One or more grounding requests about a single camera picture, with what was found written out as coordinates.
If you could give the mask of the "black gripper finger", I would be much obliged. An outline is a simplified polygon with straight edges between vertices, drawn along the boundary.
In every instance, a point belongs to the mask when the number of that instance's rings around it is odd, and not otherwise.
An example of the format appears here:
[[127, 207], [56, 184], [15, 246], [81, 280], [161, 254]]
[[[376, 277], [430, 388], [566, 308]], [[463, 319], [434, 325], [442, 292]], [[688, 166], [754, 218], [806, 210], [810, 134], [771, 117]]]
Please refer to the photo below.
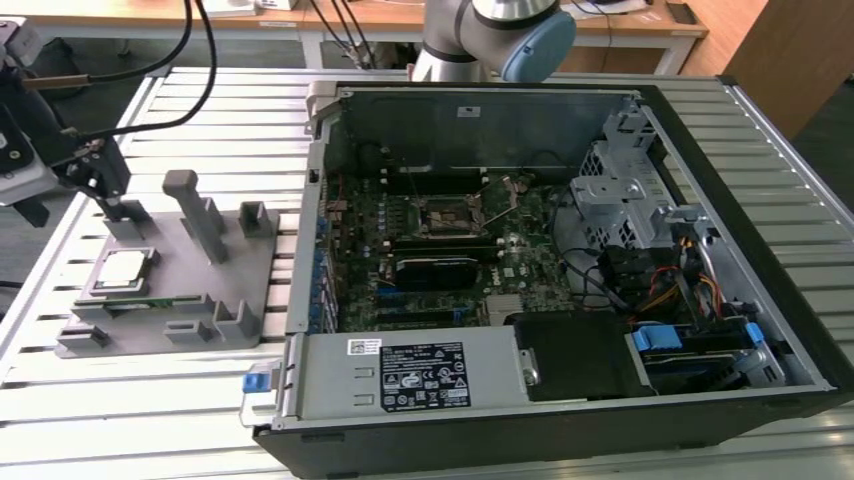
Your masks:
[[128, 216], [121, 197], [131, 172], [112, 137], [91, 140], [72, 137], [71, 151], [56, 165], [56, 174], [64, 187], [95, 200], [109, 221]]
[[35, 228], [44, 228], [51, 217], [49, 209], [44, 204], [44, 200], [49, 194], [51, 191], [37, 193], [11, 205], [11, 208]]

